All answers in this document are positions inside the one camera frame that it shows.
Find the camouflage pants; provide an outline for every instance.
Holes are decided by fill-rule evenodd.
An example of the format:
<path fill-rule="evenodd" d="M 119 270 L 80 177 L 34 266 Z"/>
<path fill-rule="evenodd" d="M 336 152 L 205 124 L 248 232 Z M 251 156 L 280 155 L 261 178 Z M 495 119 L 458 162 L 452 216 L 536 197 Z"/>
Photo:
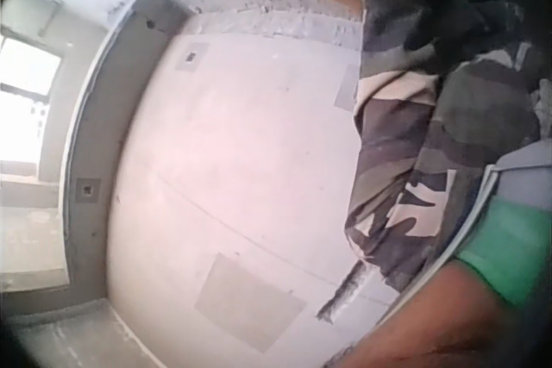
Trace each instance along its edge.
<path fill-rule="evenodd" d="M 364 2 L 345 233 L 402 291 L 454 236 L 485 165 L 539 140 L 530 93 L 549 58 L 505 0 Z"/>

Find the person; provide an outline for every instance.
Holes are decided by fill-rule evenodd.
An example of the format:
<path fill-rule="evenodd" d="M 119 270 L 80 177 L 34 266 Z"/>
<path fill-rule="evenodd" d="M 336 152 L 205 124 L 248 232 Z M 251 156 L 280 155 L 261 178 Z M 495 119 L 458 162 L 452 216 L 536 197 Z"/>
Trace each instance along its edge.
<path fill-rule="evenodd" d="M 544 138 L 531 95 L 550 79 L 550 43 L 536 41 L 542 34 L 507 0 L 336 1 L 362 14 L 363 28 L 354 110 L 361 150 L 345 234 L 361 260 L 404 292 L 454 238 L 486 166 Z M 491 210 L 504 211 L 506 202 L 493 199 Z M 541 210 L 530 209 L 512 211 L 533 223 Z M 496 228 L 492 214 L 481 225 L 485 235 Z M 539 246 L 546 244 L 547 214 Z M 492 265 L 481 265 L 504 267 L 504 256 L 473 259 L 489 251 L 488 240 L 483 249 L 478 243 L 339 367 L 477 366 L 529 289 L 509 289 Z"/>

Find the green armband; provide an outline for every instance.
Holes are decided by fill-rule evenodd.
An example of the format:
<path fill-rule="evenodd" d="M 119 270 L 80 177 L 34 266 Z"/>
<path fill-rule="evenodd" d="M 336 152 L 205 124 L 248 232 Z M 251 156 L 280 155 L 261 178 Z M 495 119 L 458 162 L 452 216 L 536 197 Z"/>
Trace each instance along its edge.
<path fill-rule="evenodd" d="M 457 254 L 508 303 L 524 304 L 550 255 L 549 211 L 495 196 Z"/>

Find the window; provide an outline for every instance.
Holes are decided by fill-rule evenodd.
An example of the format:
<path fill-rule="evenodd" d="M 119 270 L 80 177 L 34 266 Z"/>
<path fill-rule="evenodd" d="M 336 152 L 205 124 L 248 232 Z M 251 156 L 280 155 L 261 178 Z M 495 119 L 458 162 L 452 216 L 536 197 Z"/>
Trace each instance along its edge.
<path fill-rule="evenodd" d="M 0 160 L 38 164 L 60 61 L 38 47 L 0 37 Z"/>

